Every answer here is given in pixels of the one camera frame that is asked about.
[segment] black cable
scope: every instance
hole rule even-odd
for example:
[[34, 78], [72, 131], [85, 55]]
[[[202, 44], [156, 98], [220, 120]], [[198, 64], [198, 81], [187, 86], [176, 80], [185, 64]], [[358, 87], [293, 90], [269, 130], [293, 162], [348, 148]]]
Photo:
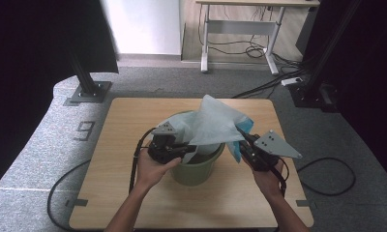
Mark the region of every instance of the black cable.
[[284, 167], [286, 167], [287, 174], [286, 174], [286, 177], [284, 178], [284, 180], [287, 181], [287, 179], [289, 178], [289, 175], [290, 175], [289, 166], [287, 166], [287, 163], [282, 158], [279, 158], [279, 160], [281, 160], [283, 162]]
[[[290, 71], [290, 72], [286, 72], [284, 69], [293, 69], [294, 71]], [[295, 72], [295, 71], [298, 71], [299, 68], [298, 67], [295, 67], [295, 66], [282, 66], [281, 67], [281, 72], [282, 73], [291, 73], [291, 72]]]
[[133, 188], [134, 188], [136, 165], [138, 163], [138, 157], [139, 157], [139, 153], [140, 153], [141, 148], [142, 148], [143, 140], [145, 140], [146, 136], [148, 136], [148, 134], [151, 131], [153, 131], [154, 129], [155, 128], [152, 128], [149, 131], [147, 131], [146, 133], [144, 133], [144, 135], [141, 137], [141, 139], [139, 139], [139, 141], [138, 141], [138, 143], [136, 145], [135, 152], [134, 152], [134, 157], [133, 157], [133, 168], [131, 170], [130, 187], [129, 187], [128, 193], [130, 193], [133, 190]]
[[223, 5], [223, 12], [227, 19], [230, 19], [229, 16], [226, 14], [226, 5]]
[[282, 196], [284, 197], [284, 194], [286, 193], [286, 188], [287, 188], [286, 180], [282, 176], [282, 173], [280, 173], [275, 166], [268, 166], [268, 167], [269, 167], [269, 170], [278, 178], [279, 182], [281, 183], [281, 193], [282, 193]]
[[75, 230], [75, 229], [72, 229], [72, 228], [68, 228], [68, 227], [65, 227], [63, 226], [62, 224], [60, 224], [55, 218], [54, 216], [52, 215], [51, 213], [51, 198], [52, 198], [52, 195], [54, 194], [55, 192], [55, 189], [57, 189], [58, 185], [68, 176], [70, 175], [72, 172], [74, 172], [75, 170], [77, 170], [79, 167], [85, 165], [86, 163], [90, 162], [91, 160], [87, 160], [85, 162], [82, 162], [80, 163], [79, 165], [75, 166], [73, 169], [71, 169], [70, 171], [68, 171], [66, 174], [64, 174], [60, 179], [58, 179], [58, 181], [54, 184], [54, 186], [52, 186], [51, 190], [49, 191], [49, 195], [48, 195], [48, 199], [46, 201], [46, 213], [48, 214], [48, 217], [49, 219], [51, 220], [51, 222], [57, 226], [58, 228], [60, 229], [64, 229], [64, 230], [67, 230], [67, 231], [78, 231], [78, 230]]
[[273, 92], [275, 92], [275, 89], [276, 87], [279, 85], [279, 83], [277, 83], [273, 88], [272, 88], [272, 91], [270, 92], [270, 94], [266, 97], [266, 99], [270, 99], [270, 97], [273, 95]]
[[266, 9], [267, 9], [267, 7], [264, 7], [263, 11], [262, 11], [262, 7], [260, 7], [260, 19], [259, 19], [259, 21], [263, 21], [263, 17], [265, 16]]
[[246, 91], [246, 92], [240, 93], [238, 95], [235, 95], [232, 98], [233, 99], [238, 99], [238, 98], [244, 97], [246, 95], [253, 94], [253, 93], [261, 91], [261, 90], [265, 90], [265, 89], [269, 89], [269, 88], [275, 87], [276, 85], [280, 84], [280, 82], [283, 79], [294, 77], [294, 76], [298, 76], [299, 74], [304, 73], [304, 72], [305, 72], [304, 70], [298, 70], [298, 71], [295, 71], [295, 72], [284, 73], [284, 74], [278, 76], [277, 78], [275, 78], [275, 79], [273, 79], [271, 81], [268, 81], [267, 83], [264, 83], [264, 84], [262, 84], [262, 85], [260, 85], [260, 86], [258, 86], [256, 88], [253, 88], [253, 89], [251, 89], [249, 91]]
[[[147, 131], [143, 136], [142, 138], [138, 141], [138, 144], [136, 145], [136, 149], [135, 149], [135, 153], [134, 153], [134, 159], [133, 159], [133, 169], [132, 169], [132, 173], [131, 173], [131, 181], [130, 181], [130, 190], [129, 192], [131, 192], [131, 190], [133, 189], [134, 187], [134, 178], [135, 178], [135, 171], [136, 171], [136, 165], [137, 165], [137, 161], [138, 161], [138, 155], [139, 155], [139, 152], [140, 152], [140, 149], [142, 148], [142, 143], [145, 139], [146, 136], [148, 136], [148, 134], [153, 131], [155, 128], [152, 128], [150, 129], [149, 131]], [[48, 214], [48, 217], [49, 219], [51, 220], [51, 222], [57, 226], [58, 228], [60, 229], [63, 229], [63, 230], [67, 230], [67, 231], [80, 231], [80, 230], [75, 230], [75, 229], [72, 229], [72, 228], [69, 228], [69, 227], [65, 227], [64, 225], [60, 224], [55, 218], [54, 216], [52, 215], [52, 212], [51, 212], [51, 199], [52, 199], [52, 195], [54, 194], [55, 192], [55, 189], [58, 187], [58, 185], [68, 176], [70, 175], [71, 173], [73, 173], [75, 170], [77, 170], [79, 167], [87, 164], [88, 162], [90, 162], [91, 160], [87, 160], [85, 162], [82, 162], [80, 163], [79, 165], [75, 166], [73, 169], [71, 169], [70, 171], [68, 171], [67, 173], [65, 173], [60, 179], [58, 179], [58, 181], [54, 184], [54, 186], [52, 186], [50, 192], [49, 192], [49, 195], [48, 195], [48, 199], [46, 201], [46, 212]]]
[[[199, 37], [199, 42], [200, 42], [200, 44], [202, 44], [203, 45], [203, 42], [202, 42], [202, 39], [200, 38], [200, 32], [199, 32], [199, 30], [200, 30], [200, 19], [201, 19], [201, 17], [202, 17], [202, 5], [200, 6], [200, 11], [199, 11], [199, 22], [198, 22], [198, 26], [197, 26], [197, 35], [198, 35], [198, 37]], [[260, 58], [260, 57], [263, 57], [264, 56], [264, 52], [260, 52], [260, 50], [263, 50], [263, 48], [264, 48], [264, 46], [262, 46], [262, 45], [260, 45], [260, 44], [258, 44], [258, 43], [254, 43], [254, 42], [252, 42], [252, 39], [250, 40], [250, 41], [237, 41], [237, 42], [226, 42], [226, 43], [213, 43], [213, 42], [207, 42], [207, 43], [209, 43], [209, 44], [214, 44], [214, 45], [227, 45], [227, 44], [243, 44], [243, 43], [249, 43], [249, 44], [251, 44], [251, 46], [249, 46], [249, 47], [247, 47], [246, 49], [245, 49], [245, 51], [242, 51], [242, 52], [226, 52], [226, 51], [223, 51], [223, 50], [220, 50], [220, 49], [218, 49], [218, 48], [215, 48], [215, 47], [213, 47], [213, 46], [208, 46], [208, 49], [214, 49], [214, 50], [217, 50], [217, 51], [219, 51], [220, 53], [223, 53], [223, 54], [226, 54], [226, 55], [242, 55], [242, 54], [247, 54], [249, 57], [251, 57], [251, 58]], [[251, 55], [251, 52], [252, 51], [258, 51], [259, 53], [261, 53], [260, 55], [258, 55], [258, 56], [253, 56], [253, 55]]]
[[341, 159], [337, 159], [337, 158], [321, 158], [321, 159], [316, 159], [316, 160], [311, 161], [308, 164], [302, 166], [301, 168], [297, 169], [296, 171], [300, 172], [300, 171], [304, 170], [305, 168], [313, 165], [314, 163], [317, 163], [317, 162], [323, 161], [323, 160], [335, 160], [335, 161], [338, 161], [341, 164], [343, 164], [345, 167], [347, 167], [347, 169], [350, 171], [350, 173], [351, 173], [351, 175], [353, 177], [353, 180], [350, 183], [350, 185], [347, 188], [345, 188], [345, 189], [343, 189], [341, 191], [332, 192], [332, 193], [323, 192], [323, 191], [317, 190], [317, 189], [312, 188], [311, 186], [307, 185], [303, 181], [300, 181], [302, 186], [304, 186], [306, 189], [309, 189], [309, 190], [311, 190], [311, 191], [313, 191], [315, 193], [318, 193], [318, 194], [321, 194], [321, 195], [326, 195], [326, 196], [338, 196], [338, 195], [342, 195], [342, 194], [348, 192], [349, 190], [351, 190], [353, 188], [353, 186], [356, 184], [356, 174], [354, 173], [353, 169], [346, 162], [342, 161]]
[[257, 14], [259, 13], [259, 9], [261, 9], [261, 7], [256, 7], [256, 11], [254, 11], [254, 13], [252, 14], [252, 17], [251, 17], [252, 21], [254, 21], [254, 19], [256, 18]]
[[279, 63], [282, 63], [282, 64], [285, 63], [286, 65], [297, 67], [297, 68], [304, 68], [304, 65], [310, 62], [310, 60], [307, 60], [307, 61], [288, 60], [274, 52], [272, 52], [272, 55], [274, 56], [275, 60], [277, 60]]

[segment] forearm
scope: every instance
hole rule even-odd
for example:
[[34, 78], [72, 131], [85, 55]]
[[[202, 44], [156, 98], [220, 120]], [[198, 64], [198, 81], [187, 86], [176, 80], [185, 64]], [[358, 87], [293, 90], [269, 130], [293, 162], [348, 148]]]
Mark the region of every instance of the forearm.
[[105, 232], [133, 231], [139, 209], [149, 188], [135, 185], [127, 199], [112, 218]]
[[272, 208], [275, 219], [281, 229], [281, 232], [309, 231], [308, 227], [296, 215], [290, 205], [281, 195], [265, 196]]

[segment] metal stand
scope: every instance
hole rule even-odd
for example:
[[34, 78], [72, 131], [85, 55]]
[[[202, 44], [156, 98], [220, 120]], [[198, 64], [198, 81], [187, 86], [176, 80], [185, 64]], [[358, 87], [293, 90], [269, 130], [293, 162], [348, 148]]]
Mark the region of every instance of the metal stand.
[[322, 84], [319, 88], [319, 94], [314, 98], [306, 95], [306, 88], [300, 86], [289, 86], [290, 95], [296, 107], [302, 108], [320, 108], [324, 112], [339, 112], [335, 102], [338, 97], [338, 91], [331, 85]]
[[238, 34], [238, 35], [265, 35], [270, 36], [271, 40], [268, 47], [264, 48], [266, 60], [271, 69], [272, 75], [278, 75], [278, 69], [272, 56], [273, 47], [282, 25], [285, 7], [281, 7], [276, 21], [231, 21], [231, 20], [210, 20], [210, 5], [206, 5], [205, 22], [203, 27], [203, 46], [200, 70], [203, 73], [208, 72], [208, 34]]
[[73, 96], [66, 100], [64, 105], [79, 105], [81, 102], [103, 102], [111, 82], [94, 81], [90, 73], [81, 66], [72, 47], [68, 47], [67, 53], [69, 54], [70, 64], [79, 80], [79, 86], [76, 88]]

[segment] desk leg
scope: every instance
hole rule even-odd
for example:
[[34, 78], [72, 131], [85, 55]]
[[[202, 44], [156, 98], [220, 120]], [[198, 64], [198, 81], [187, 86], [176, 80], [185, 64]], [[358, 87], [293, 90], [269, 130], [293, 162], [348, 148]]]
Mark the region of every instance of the desk leg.
[[203, 24], [203, 46], [202, 59], [200, 61], [200, 71], [208, 72], [208, 23], [209, 23], [209, 5], [206, 5], [205, 22]]
[[273, 29], [272, 38], [269, 41], [268, 47], [264, 48], [263, 51], [265, 52], [266, 61], [268, 62], [269, 68], [271, 69], [272, 75], [278, 75], [278, 68], [276, 67], [275, 61], [273, 60], [272, 51], [273, 46], [275, 45], [276, 38], [279, 33], [279, 29], [282, 25], [282, 19], [284, 15], [284, 9], [285, 7], [281, 7], [278, 15], [278, 19], [276, 21], [275, 27]]

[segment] black curtain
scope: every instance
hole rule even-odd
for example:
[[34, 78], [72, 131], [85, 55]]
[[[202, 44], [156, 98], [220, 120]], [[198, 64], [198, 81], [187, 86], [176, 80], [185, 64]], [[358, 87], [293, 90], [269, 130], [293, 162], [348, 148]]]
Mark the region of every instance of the black curtain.
[[0, 178], [46, 114], [53, 87], [75, 75], [118, 73], [98, 0], [0, 1]]
[[[348, 14], [352, 2], [358, 8], [317, 79], [336, 87], [337, 109], [387, 171], [387, 0], [322, 0], [307, 55], [320, 57], [326, 38], [340, 26], [335, 19]], [[336, 18], [329, 30], [325, 25], [331, 15]]]

